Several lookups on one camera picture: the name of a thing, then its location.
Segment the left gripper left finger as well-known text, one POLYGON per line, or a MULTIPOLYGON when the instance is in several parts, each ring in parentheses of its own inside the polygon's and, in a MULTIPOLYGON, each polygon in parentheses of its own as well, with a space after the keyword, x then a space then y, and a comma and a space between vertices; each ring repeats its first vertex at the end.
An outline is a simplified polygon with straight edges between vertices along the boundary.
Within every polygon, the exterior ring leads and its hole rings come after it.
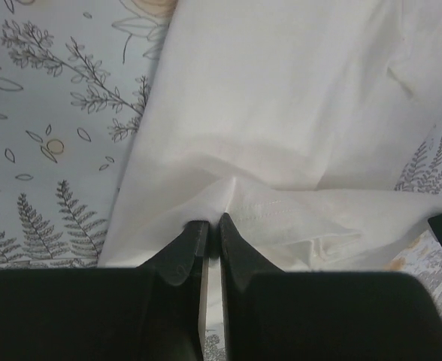
POLYGON ((0 360, 201 360, 206 222, 136 268, 0 271, 0 360))

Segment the white t shirt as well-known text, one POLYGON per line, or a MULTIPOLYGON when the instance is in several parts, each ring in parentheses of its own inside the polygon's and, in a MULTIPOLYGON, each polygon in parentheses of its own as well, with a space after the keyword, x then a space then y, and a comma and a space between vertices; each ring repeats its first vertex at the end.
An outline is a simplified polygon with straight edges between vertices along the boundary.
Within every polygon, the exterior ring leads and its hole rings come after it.
POLYGON ((181 1, 99 263, 229 214, 287 271, 384 267, 442 212, 395 191, 442 115, 442 1, 181 1))

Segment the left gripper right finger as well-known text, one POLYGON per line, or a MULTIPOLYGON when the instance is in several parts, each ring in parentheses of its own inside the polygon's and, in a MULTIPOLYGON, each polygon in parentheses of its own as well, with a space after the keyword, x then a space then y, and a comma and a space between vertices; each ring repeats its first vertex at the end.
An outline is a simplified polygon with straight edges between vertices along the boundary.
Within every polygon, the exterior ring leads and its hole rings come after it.
POLYGON ((230 360, 442 360, 442 319, 398 272, 285 272, 219 221, 230 360))

